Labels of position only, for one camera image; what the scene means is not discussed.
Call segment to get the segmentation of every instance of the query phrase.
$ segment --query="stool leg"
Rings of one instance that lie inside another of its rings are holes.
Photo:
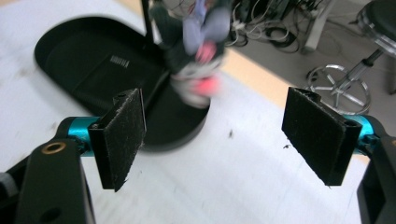
[[[346,76],[340,80],[337,85],[337,89],[340,91],[345,91],[348,89],[353,81],[359,80],[363,73],[368,69],[373,67],[374,61],[381,56],[383,51],[381,49],[377,49],[374,53],[372,53],[367,59],[361,60],[350,72],[346,74]]]
[[[337,1],[338,0],[329,1],[327,6],[320,10],[318,16],[315,18],[313,26],[309,30],[309,36],[305,41],[302,53],[312,52],[317,49],[319,39],[322,35],[323,27],[326,24],[326,20]]]
[[[363,73],[370,67],[373,66],[374,61],[381,56],[383,51],[381,49],[377,49],[373,54],[371,54],[368,58],[363,59],[360,63],[358,63],[351,71],[347,71],[343,66],[336,65],[336,64],[328,64],[325,67],[318,67],[313,69],[310,73],[308,73],[307,81],[308,86],[307,89],[311,91],[326,91],[329,93],[330,97],[332,98],[332,105],[327,104],[325,101],[322,102],[328,106],[330,106],[335,111],[339,112],[340,114],[348,114],[348,115],[355,115],[355,114],[364,114],[368,111],[371,103],[371,96],[368,90],[368,86],[362,80],[360,80]],[[344,73],[344,75],[336,80],[333,78],[331,71],[338,71],[338,73]],[[317,79],[319,77],[324,78],[324,81],[327,81],[330,86],[321,86],[317,83]],[[360,99],[352,92],[350,92],[350,87],[358,83],[362,89],[364,94],[364,99]],[[355,112],[350,112],[346,110],[342,110],[339,107],[341,106],[340,101],[341,97],[347,99],[353,105],[357,105],[360,110]]]

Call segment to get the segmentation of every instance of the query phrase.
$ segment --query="plush toy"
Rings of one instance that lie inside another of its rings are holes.
[[[156,1],[149,15],[160,33],[175,91],[186,104],[207,107],[219,88],[216,73],[230,31],[231,0],[215,0],[211,8],[206,8],[205,0],[196,0],[192,13],[183,20],[170,16],[163,3]]]

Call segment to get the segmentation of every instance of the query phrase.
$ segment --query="black plastic tray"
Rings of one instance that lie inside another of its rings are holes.
[[[59,24],[35,46],[39,67],[95,116],[122,91],[143,90],[144,150],[168,150],[190,141],[208,108],[183,104],[169,84],[163,52],[132,28],[110,18],[85,17]]]

